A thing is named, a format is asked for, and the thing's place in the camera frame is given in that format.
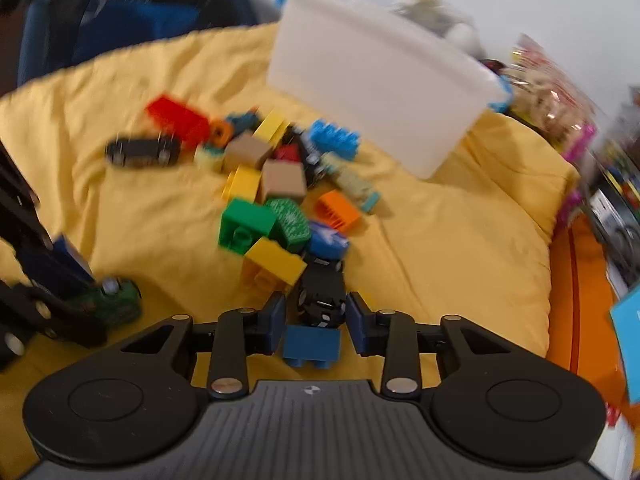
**white plastic bin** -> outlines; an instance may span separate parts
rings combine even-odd
[[[482,113],[497,77],[404,18],[361,0],[288,0],[268,82],[429,178]]]

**yellow fabric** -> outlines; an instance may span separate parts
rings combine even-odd
[[[144,315],[111,340],[167,316],[189,312],[215,320],[224,310],[261,306],[239,283],[242,258],[217,246],[226,176],[183,160],[171,169],[120,170],[104,160],[118,134],[147,131],[145,104],[168,92],[211,118],[254,105],[310,124],[319,113],[265,83],[276,28],[190,34],[101,56],[0,100],[0,137],[42,204],[51,235],[65,232],[98,277],[128,276],[143,295]],[[401,142],[401,132],[389,132]],[[422,182],[364,142],[353,165],[382,194],[371,216],[349,233],[348,289],[374,308],[394,308],[419,322],[461,314],[537,354],[547,345],[548,242],[575,171],[540,137],[486,113]],[[321,184],[305,200],[308,213]],[[0,276],[20,278],[8,246]],[[20,407],[45,374],[86,355],[73,344],[38,336],[25,357],[0,374],[0,475],[14,478],[35,459]],[[258,378],[373,378],[379,358],[359,358],[345,333],[331,370],[248,359]],[[435,384],[434,359],[423,358]],[[194,383],[203,385],[199,362]]]

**brown toy block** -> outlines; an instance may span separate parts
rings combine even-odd
[[[306,196],[305,170],[298,162],[267,160],[262,167],[260,197],[291,198],[300,203]]]
[[[273,148],[253,134],[245,132],[232,140],[225,149],[222,167],[225,171],[235,171],[238,166],[249,166],[260,170]]]

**green toy car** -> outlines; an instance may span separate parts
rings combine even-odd
[[[105,278],[92,290],[68,300],[71,307],[94,314],[107,328],[135,320],[140,316],[140,290],[131,280]]]

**black toy car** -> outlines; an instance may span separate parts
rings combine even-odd
[[[296,299],[300,321],[309,326],[337,328],[344,323],[346,287],[342,275],[342,260],[327,260],[313,254],[304,254],[307,263],[296,290],[290,295]]]
[[[104,149],[114,166],[172,166],[180,155],[180,139],[161,135],[157,139],[116,139]]]

